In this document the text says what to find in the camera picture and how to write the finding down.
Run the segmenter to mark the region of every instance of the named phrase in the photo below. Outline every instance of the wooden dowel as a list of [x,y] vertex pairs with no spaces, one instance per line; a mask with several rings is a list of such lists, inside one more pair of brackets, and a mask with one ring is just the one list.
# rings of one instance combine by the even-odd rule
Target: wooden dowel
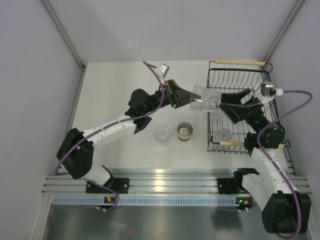
[[[221,141],[221,146],[233,146],[233,147],[244,147],[245,143],[243,141]],[[279,144],[278,148],[283,149],[285,145],[282,143]]]
[[239,61],[239,60],[215,60],[215,64],[237,64],[237,65],[253,65],[253,66],[264,66],[264,61]]

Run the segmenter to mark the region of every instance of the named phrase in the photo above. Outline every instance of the black wire rack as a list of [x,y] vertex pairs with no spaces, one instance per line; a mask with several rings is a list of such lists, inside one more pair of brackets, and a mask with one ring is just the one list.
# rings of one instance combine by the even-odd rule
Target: black wire rack
[[[252,96],[256,97],[261,93],[260,86],[262,82],[271,82],[269,73],[273,67],[272,64],[267,64],[270,66],[270,71],[242,68],[214,68],[214,61],[210,61],[206,87],[221,93],[237,93],[245,89],[250,89],[251,93],[242,100],[243,103],[245,103]],[[264,104],[262,111],[270,122],[273,121],[275,117],[278,117],[275,100]],[[248,154],[248,151],[243,146],[222,146],[215,144],[213,141],[219,130],[228,129],[232,133],[231,141],[244,142],[248,132],[255,133],[245,121],[233,124],[227,116],[217,120],[211,118],[210,112],[207,113],[207,121],[208,152]]]

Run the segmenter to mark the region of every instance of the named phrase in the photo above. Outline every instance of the white enclosure wall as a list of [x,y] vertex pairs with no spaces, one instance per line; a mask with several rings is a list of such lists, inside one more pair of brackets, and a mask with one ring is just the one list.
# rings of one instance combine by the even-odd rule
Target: white enclosure wall
[[0,3],[0,233],[29,239],[80,69],[38,0]]
[[292,0],[51,0],[88,62],[258,59]]
[[[306,90],[313,93],[313,101],[284,120],[291,140],[292,158],[297,171],[307,176],[320,208],[320,2],[307,0],[283,41],[270,60],[274,70],[271,79],[285,90]],[[285,94],[278,99],[280,113],[293,109],[307,96]]]

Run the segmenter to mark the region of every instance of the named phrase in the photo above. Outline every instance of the stainless steel surface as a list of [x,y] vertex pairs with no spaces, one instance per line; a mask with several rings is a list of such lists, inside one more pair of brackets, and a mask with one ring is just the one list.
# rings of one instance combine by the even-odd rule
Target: stainless steel surface
[[57,16],[55,10],[53,9],[51,3],[49,2],[49,0],[41,0],[41,2],[43,4],[44,8],[46,9],[46,11],[48,12],[50,18],[52,19],[54,25],[56,26],[58,32],[60,33],[64,43],[66,44],[66,46],[70,50],[74,60],[78,64],[79,68],[81,68],[81,70],[83,70],[85,65],[81,61],[81,59],[75,49],[75,46],[73,45],[70,38],[68,37],[66,30],[65,30],[64,26],[61,24],[61,22]]
[[288,18],[286,19],[284,25],[282,26],[281,30],[277,34],[275,40],[273,41],[271,47],[269,48],[268,52],[266,53],[263,61],[265,63],[268,63],[271,56],[274,54],[275,50],[277,49],[279,43],[281,42],[282,38],[284,37],[285,33],[287,32],[288,28],[292,24],[293,20],[297,16],[299,10],[302,8],[303,4],[305,3],[305,0],[297,0],[295,2],[295,5],[293,9],[291,10]]
[[[53,205],[56,224],[83,206]],[[49,219],[43,240],[279,240],[268,234],[258,207],[229,212],[216,207],[120,206],[104,213],[87,209],[62,227]],[[309,240],[307,234],[296,240]]]

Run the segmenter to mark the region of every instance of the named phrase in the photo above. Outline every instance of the metal can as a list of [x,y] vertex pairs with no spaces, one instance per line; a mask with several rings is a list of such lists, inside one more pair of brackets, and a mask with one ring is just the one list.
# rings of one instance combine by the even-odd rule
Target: metal can
[[194,131],[193,127],[187,122],[180,123],[176,130],[178,132],[178,138],[182,142],[189,141]]

